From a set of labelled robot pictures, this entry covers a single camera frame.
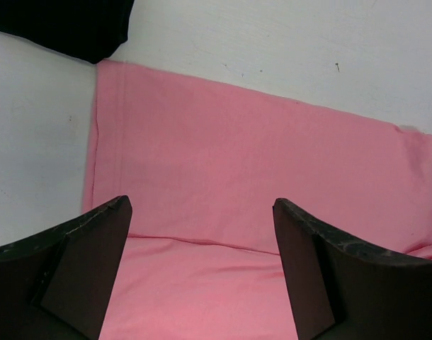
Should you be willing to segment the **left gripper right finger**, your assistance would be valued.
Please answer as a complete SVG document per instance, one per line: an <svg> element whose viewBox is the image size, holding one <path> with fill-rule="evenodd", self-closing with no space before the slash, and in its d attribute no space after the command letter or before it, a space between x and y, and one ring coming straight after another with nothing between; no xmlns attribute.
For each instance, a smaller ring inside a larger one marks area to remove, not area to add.
<svg viewBox="0 0 432 340"><path fill-rule="evenodd" d="M285 198L273 220L299 339L432 339L432 260L355 237Z"/></svg>

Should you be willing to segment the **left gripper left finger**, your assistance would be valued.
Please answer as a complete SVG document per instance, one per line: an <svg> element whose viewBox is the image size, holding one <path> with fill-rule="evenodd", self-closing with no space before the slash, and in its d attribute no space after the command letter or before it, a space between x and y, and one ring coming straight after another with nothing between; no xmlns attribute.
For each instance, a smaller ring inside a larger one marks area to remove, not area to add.
<svg viewBox="0 0 432 340"><path fill-rule="evenodd" d="M0 246L0 339L98 339L131 217L122 195Z"/></svg>

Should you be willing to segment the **pink t shirt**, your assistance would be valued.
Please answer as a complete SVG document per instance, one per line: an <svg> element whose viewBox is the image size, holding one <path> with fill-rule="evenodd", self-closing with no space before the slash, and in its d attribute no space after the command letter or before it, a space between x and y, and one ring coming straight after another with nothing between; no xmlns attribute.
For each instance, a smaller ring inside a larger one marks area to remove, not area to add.
<svg viewBox="0 0 432 340"><path fill-rule="evenodd" d="M84 208L120 195L132 220L102 339L295 339L277 198L432 259L432 135L105 61Z"/></svg>

